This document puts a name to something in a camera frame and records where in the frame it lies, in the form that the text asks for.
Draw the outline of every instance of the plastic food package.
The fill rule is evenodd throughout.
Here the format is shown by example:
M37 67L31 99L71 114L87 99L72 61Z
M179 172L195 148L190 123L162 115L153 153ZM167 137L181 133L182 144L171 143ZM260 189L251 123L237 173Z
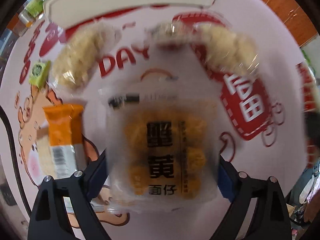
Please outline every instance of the plastic food package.
M197 29L202 32L206 61L212 70L255 78L259 59L257 46L250 37L215 24L200 25Z
M70 177L75 171L86 168L82 144L81 105L44 107L49 123L49 142L57 179Z
M49 84L69 93L83 89L98 65L97 60L115 42L115 31L102 21L80 27L54 61Z
M38 87L39 89L43 88L48 78L50 66L51 61L48 61L46 63L35 63L29 76L29 83Z
M201 41L200 34L181 21L160 23L146 32L148 40L162 48L178 48L188 43Z
M216 196L215 103L146 84L103 95L111 212L171 211Z
M70 177L75 171L83 171L87 166L82 143L83 107L80 105L61 105L44 107L49 123L48 128L37 131L39 162L44 174L54 179ZM68 213L73 213L71 200L64 197ZM95 212L103 212L105 205L98 197L91 200Z
M41 13L43 13L43 0L31 0L26 5L26 11L33 18L37 18Z

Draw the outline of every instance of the black cable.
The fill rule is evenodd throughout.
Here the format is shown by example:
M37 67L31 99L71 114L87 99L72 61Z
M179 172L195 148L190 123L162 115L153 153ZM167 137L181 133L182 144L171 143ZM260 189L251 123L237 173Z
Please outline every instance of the black cable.
M31 209L26 197L26 193L24 192L23 189L23 184L21 181L21 176L20 176L20 171L19 171L19 166L18 166L18 159L17 159L17 153L16 153L16 147L14 145L14 137L12 133L12 128L9 122L9 119L7 115L5 114L3 108L0 106L0 118L5 126L5 129L7 131L8 135L8 140L9 140L9 146L10 146L10 152L11 152L11 158L12 158L12 165L13 165L13 170L14 170L14 175L16 177L18 189L22 198L22 202L27 210L27 213L29 217L31 216Z

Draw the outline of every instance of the cartoon cat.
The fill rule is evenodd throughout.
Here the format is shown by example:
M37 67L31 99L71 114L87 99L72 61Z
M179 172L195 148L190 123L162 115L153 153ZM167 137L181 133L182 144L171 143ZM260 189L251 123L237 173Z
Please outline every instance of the cartoon cat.
M104 185L99 195L104 200L106 205L108 205L111 198L109 187ZM101 223L107 223L117 227L126 225L130 220L129 213L112 214L110 212L96 212L96 215ZM68 218L73 228L80 228L78 220L73 213L68 213Z
M62 104L62 100L58 99L52 89L46 85L41 91L36 86L31 86L31 93L25 99L23 109L18 109L18 120L20 123L20 131L18 134L21 158L24 163L25 170L34 182L28 167L28 159L31 151L34 151L36 142L36 131L45 123L45 115L42 107L57 106Z

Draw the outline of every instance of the green package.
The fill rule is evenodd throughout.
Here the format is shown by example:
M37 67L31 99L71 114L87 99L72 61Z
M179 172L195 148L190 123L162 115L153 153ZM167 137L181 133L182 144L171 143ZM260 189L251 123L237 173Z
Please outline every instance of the green package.
M31 0L26 6L26 11L33 18L37 18L39 14L43 13L43 0Z
M43 88L49 74L50 65L50 61L46 63L37 62L34 64L29 76L29 83L37 86L39 89Z

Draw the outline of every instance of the wooden cabinet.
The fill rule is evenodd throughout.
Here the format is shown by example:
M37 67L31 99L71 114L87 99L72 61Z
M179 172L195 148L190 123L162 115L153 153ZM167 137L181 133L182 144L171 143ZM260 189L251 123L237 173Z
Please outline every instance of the wooden cabinet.
M306 13L299 7L285 22L299 46L302 46L317 34L317 30Z
M302 46L317 34L309 17L295 0L262 1L264 1L287 26L299 46Z

